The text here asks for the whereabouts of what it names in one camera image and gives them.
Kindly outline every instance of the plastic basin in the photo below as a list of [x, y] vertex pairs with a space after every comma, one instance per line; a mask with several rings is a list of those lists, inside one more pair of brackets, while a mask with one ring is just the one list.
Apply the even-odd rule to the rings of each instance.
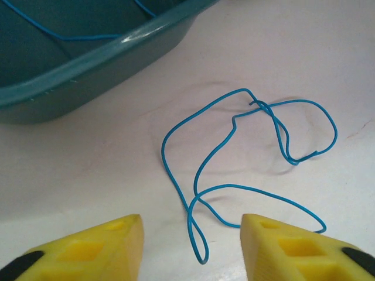
[[123, 34], [93, 42], [54, 39], [0, 2], [0, 122], [49, 121], [87, 103], [173, 49], [215, 2], [143, 0], [152, 18], [133, 0], [12, 0], [62, 35]]

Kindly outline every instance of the teal plastic tub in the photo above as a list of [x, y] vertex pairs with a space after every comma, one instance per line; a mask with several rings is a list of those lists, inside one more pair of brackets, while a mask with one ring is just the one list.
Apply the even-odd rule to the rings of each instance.
[[0, 2], [0, 122], [32, 124], [62, 116], [173, 49], [195, 17], [217, 0], [12, 0], [28, 16], [68, 36], [123, 34], [114, 40], [57, 40]]

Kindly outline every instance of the white table surface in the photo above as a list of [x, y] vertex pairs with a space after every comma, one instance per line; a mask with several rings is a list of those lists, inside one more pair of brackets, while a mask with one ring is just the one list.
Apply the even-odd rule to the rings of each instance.
[[[339, 129], [327, 154], [291, 169], [272, 123], [259, 113], [203, 173], [201, 188], [250, 185], [307, 206], [326, 235], [375, 254], [375, 2], [222, 0], [202, 13], [166, 56], [60, 119], [0, 126], [0, 266], [25, 250], [139, 213], [145, 247], [139, 280], [245, 280], [239, 231], [202, 206], [195, 216], [210, 260], [191, 249], [185, 215], [161, 165], [163, 137], [215, 98], [248, 87], [271, 102], [302, 97], [322, 104]], [[171, 139], [167, 157], [189, 200], [198, 165], [247, 109], [238, 95]], [[314, 107], [275, 110], [289, 126], [292, 153], [329, 144], [328, 121]], [[306, 214], [245, 191], [207, 195], [228, 220], [257, 213], [317, 230]]]

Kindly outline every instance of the blue wire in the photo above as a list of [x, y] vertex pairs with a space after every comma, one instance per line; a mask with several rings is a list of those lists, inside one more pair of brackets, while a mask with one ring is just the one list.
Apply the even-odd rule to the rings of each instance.
[[[116, 39], [122, 36], [122, 34], [104, 34], [104, 35], [94, 35], [94, 36], [73, 36], [73, 37], [67, 37], [59, 35], [48, 28], [44, 27], [37, 21], [30, 18], [28, 15], [23, 13], [20, 9], [18, 9], [16, 6], [11, 4], [8, 0], [1, 0], [6, 6], [8, 6], [10, 9], [12, 9], [15, 13], [17, 13], [21, 18], [24, 18], [26, 21], [28, 21], [30, 24], [35, 26], [36, 28], [40, 29], [42, 32], [55, 37], [62, 41], [68, 41], [68, 42], [76, 42], [76, 41], [95, 41], [95, 40], [105, 40], [105, 39]], [[146, 8], [139, 0], [134, 0], [134, 2], [143, 9], [146, 13], [151, 15], [153, 18], [156, 17], [156, 15], [151, 12], [148, 8]]]
[[[199, 116], [200, 114], [204, 113], [205, 111], [207, 111], [209, 108], [211, 108], [212, 106], [214, 106], [215, 104], [217, 104], [218, 102], [228, 98], [228, 97], [231, 97], [232, 95], [234, 94], [237, 94], [237, 93], [240, 93], [240, 92], [247, 92], [250, 97], [253, 99], [253, 101], [251, 103], [249, 103], [249, 105], [253, 105], [253, 104], [257, 104], [258, 105], [258, 108], [256, 109], [253, 109], [251, 111], [248, 111], [248, 112], [245, 112], [245, 113], [242, 113], [242, 114], [237, 114], [235, 116], [232, 117], [232, 130], [229, 132], [229, 134], [224, 138], [224, 140], [222, 142], [220, 142], [210, 153], [209, 155], [205, 158], [205, 160], [202, 162], [202, 164], [199, 166], [198, 170], [197, 170], [197, 173], [195, 175], [195, 178], [194, 178], [194, 183], [193, 183], [193, 191], [194, 191], [194, 199], [192, 200], [192, 202], [190, 203], [190, 205], [187, 203], [186, 199], [185, 199], [185, 196], [183, 195], [183, 192], [178, 184], [178, 182], [176, 181], [175, 177], [173, 176], [173, 173], [171, 172], [169, 166], [168, 166], [168, 163], [166, 161], [166, 157], [165, 157], [165, 147], [166, 147], [166, 144], [167, 144], [167, 141], [168, 139], [172, 136], [172, 134], [177, 130], [179, 129], [182, 125], [188, 123], [189, 121], [191, 121], [192, 119], [196, 118], [197, 116]], [[296, 159], [296, 158], [293, 158], [290, 154], [290, 151], [289, 151], [289, 144], [290, 144], [290, 135], [289, 135], [289, 132], [286, 128], [286, 126], [275, 116], [275, 114], [273, 113], [272, 111], [272, 108], [273, 107], [277, 107], [277, 106], [280, 106], [280, 105], [285, 105], [285, 104], [292, 104], [292, 103], [296, 103], [296, 102], [304, 102], [304, 103], [308, 103], [308, 104], [312, 104], [316, 107], [318, 107], [328, 118], [329, 122], [331, 123], [332, 127], [333, 127], [333, 131], [334, 131], [334, 137], [333, 137], [333, 141], [331, 142], [331, 144], [324, 150], [321, 150], [321, 151], [314, 151], [304, 157], [301, 157], [299, 159]], [[204, 196], [205, 194], [211, 192], [211, 191], [215, 191], [215, 190], [218, 190], [218, 189], [225, 189], [225, 188], [234, 188], [234, 189], [243, 189], [243, 190], [249, 190], [249, 191], [253, 191], [253, 192], [256, 192], [256, 193], [260, 193], [260, 194], [263, 194], [265, 196], [269, 196], [269, 197], [272, 197], [272, 198], [275, 198], [277, 200], [281, 200], [283, 202], [286, 202], [288, 204], [291, 204], [293, 206], [295, 206], [296, 208], [302, 210], [303, 212], [307, 213], [308, 215], [310, 215], [311, 217], [313, 217], [314, 219], [317, 220], [318, 223], [320, 223], [322, 229], [318, 230], [318, 231], [315, 231], [316, 233], [323, 233], [326, 231], [327, 229], [327, 226], [325, 225], [325, 223], [322, 221], [322, 219], [320, 219], [316, 214], [314, 214], [313, 212], [311, 212], [310, 210], [308, 210], [307, 208], [305, 208], [304, 206], [298, 204], [297, 202], [294, 202], [290, 199], [287, 199], [285, 197], [281, 197], [279, 195], [276, 195], [276, 194], [272, 194], [272, 193], [269, 193], [269, 192], [266, 192], [264, 190], [260, 190], [260, 189], [256, 189], [256, 188], [253, 188], [253, 187], [247, 187], [247, 186], [241, 186], [241, 185], [238, 185], [238, 184], [221, 184], [221, 185], [218, 185], [218, 186], [214, 186], [214, 187], [211, 187], [211, 188], [208, 188], [206, 190], [203, 190], [201, 192], [198, 192], [198, 182], [199, 182], [199, 177], [204, 169], [204, 167], [207, 165], [207, 163], [211, 160], [211, 158], [221, 149], [223, 148], [223, 146], [225, 144], [227, 144], [227, 142], [232, 138], [232, 136], [234, 135], [234, 133], [236, 132], [237, 130], [237, 124], [236, 124], [236, 119], [237, 118], [241, 118], [241, 117], [245, 117], [245, 116], [248, 116], [248, 115], [251, 115], [251, 114], [254, 114], [256, 112], [259, 112], [259, 111], [264, 111], [267, 115], [269, 115], [274, 123], [274, 127], [275, 127], [275, 131], [276, 131], [276, 136], [277, 136], [277, 141], [278, 141], [278, 144], [279, 144], [279, 148], [280, 148], [280, 151], [281, 151], [281, 154], [282, 156], [284, 157], [284, 159], [290, 163], [291, 165], [298, 165], [299, 163], [303, 162], [303, 161], [306, 161], [314, 156], [317, 156], [317, 155], [321, 155], [325, 152], [327, 152], [328, 150], [330, 150], [336, 143], [337, 141], [337, 138], [338, 138], [338, 130], [337, 130], [337, 127], [335, 125], [335, 122], [333, 121], [333, 119], [331, 118], [331, 116], [329, 115], [329, 113], [327, 112], [326, 109], [324, 109], [324, 107], [322, 107], [321, 105], [317, 104], [316, 102], [314, 101], [310, 101], [310, 100], [289, 100], [289, 101], [282, 101], [282, 102], [276, 102], [276, 103], [273, 103], [273, 104], [270, 104], [268, 105], [266, 102], [264, 101], [260, 101], [258, 100], [255, 95], [248, 89], [246, 88], [241, 88], [241, 89], [238, 89], [238, 90], [235, 90], [235, 91], [232, 91], [232, 92], [229, 92], [223, 96], [221, 96], [220, 98], [217, 98], [216, 100], [212, 101], [211, 103], [209, 103], [208, 105], [206, 105], [205, 107], [203, 107], [201, 110], [197, 111], [196, 113], [192, 114], [191, 116], [187, 117], [186, 119], [184, 119], [183, 121], [179, 122], [176, 126], [174, 126], [165, 136], [163, 142], [162, 142], [162, 147], [161, 147], [161, 157], [162, 157], [162, 161], [163, 161], [163, 165], [164, 165], [164, 168], [170, 178], [170, 180], [172, 181], [173, 185], [175, 186], [175, 189], [181, 199], [181, 202], [185, 208], [185, 211], [187, 212], [187, 231], [188, 231], [188, 234], [189, 234], [189, 238], [190, 238], [190, 243], [192, 244], [192, 248], [194, 250], [194, 253], [197, 257], [197, 260], [202, 264], [204, 265], [208, 259], [209, 259], [209, 247], [208, 247], [208, 243], [207, 243], [207, 240], [206, 240], [206, 237], [204, 236], [202, 230], [200, 229], [200, 227], [198, 226], [198, 224], [196, 223], [195, 219], [193, 218], [193, 209], [194, 209], [194, 206], [196, 204], [197, 201], [199, 201], [200, 203], [204, 204], [210, 211], [211, 213], [224, 225], [228, 226], [228, 227], [233, 227], [233, 228], [240, 228], [240, 225], [238, 224], [232, 224], [230, 222], [227, 222], [226, 220], [224, 220], [216, 211], [215, 209], [209, 204], [207, 203], [206, 201], [204, 201], [201, 197]], [[285, 140], [285, 146], [284, 146], [284, 143], [282, 141], [282, 137], [281, 137], [281, 134], [280, 134], [280, 128], [284, 131], [285, 133], [285, 137], [286, 137], [286, 140]], [[197, 244], [196, 244], [196, 240], [195, 240], [195, 236], [194, 236], [194, 233], [193, 233], [193, 228], [192, 226], [194, 226], [194, 228], [196, 229], [196, 231], [198, 232], [200, 238], [202, 239], [202, 242], [203, 242], [203, 246], [204, 246], [204, 258], [200, 255], [200, 252], [197, 248]]]

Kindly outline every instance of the white surface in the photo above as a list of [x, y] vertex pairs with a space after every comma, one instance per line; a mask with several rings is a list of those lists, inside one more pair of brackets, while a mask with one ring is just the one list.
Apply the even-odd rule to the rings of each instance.
[[[33, 246], [140, 213], [146, 232], [140, 281], [245, 280], [239, 231], [201, 206], [195, 216], [211, 255], [198, 264], [159, 157], [171, 127], [241, 87], [268, 102], [304, 97], [322, 104], [339, 140], [329, 153], [291, 169], [271, 121], [253, 115], [208, 165], [201, 188], [233, 182], [289, 197], [320, 215], [328, 236], [375, 254], [374, 15], [372, 0], [223, 0], [198, 17], [177, 48], [77, 111], [47, 124], [1, 125], [0, 266]], [[233, 97], [171, 139], [167, 157], [189, 199], [198, 165], [247, 101], [245, 94]], [[276, 112], [290, 127], [296, 157], [329, 144], [332, 131], [318, 109]], [[253, 193], [207, 198], [234, 222], [257, 213], [318, 227], [297, 209]]]

